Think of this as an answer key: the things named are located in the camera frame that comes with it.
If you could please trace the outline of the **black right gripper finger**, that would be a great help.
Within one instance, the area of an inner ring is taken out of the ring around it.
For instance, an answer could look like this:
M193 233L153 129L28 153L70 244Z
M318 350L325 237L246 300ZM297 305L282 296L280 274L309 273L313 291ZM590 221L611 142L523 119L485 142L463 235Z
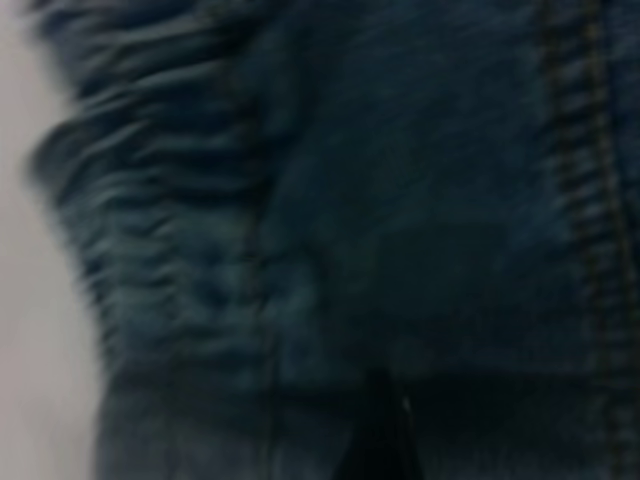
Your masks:
M361 417L344 454L346 479L417 479L409 397L391 377L368 377Z

